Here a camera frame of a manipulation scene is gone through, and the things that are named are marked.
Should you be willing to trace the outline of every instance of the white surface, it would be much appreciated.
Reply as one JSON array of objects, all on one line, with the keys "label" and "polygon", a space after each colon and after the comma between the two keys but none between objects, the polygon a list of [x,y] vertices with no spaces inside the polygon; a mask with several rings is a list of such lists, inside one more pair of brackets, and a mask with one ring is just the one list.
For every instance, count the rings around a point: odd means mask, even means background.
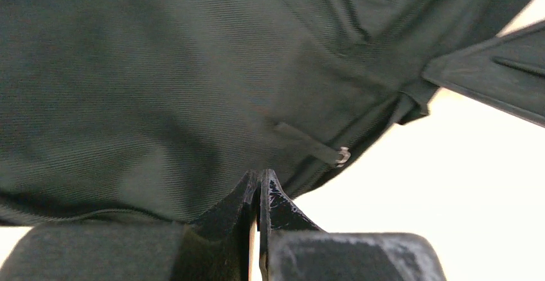
[{"label": "white surface", "polygon": [[[544,17],[536,0],[505,32]],[[545,129],[446,90],[431,112],[296,204],[328,231],[426,237],[449,281],[545,280]],[[0,228],[0,262],[26,231]]]}]

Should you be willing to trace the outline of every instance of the zipper slider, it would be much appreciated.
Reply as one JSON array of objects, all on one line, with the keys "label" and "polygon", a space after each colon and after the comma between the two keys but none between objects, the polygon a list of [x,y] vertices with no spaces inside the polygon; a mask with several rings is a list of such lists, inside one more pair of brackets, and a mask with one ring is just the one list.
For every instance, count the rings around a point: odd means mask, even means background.
[{"label": "zipper slider", "polygon": [[337,159],[337,168],[340,168],[343,167],[344,164],[346,164],[352,154],[350,153],[350,151],[348,151],[348,147],[341,147],[338,153],[341,157]]}]

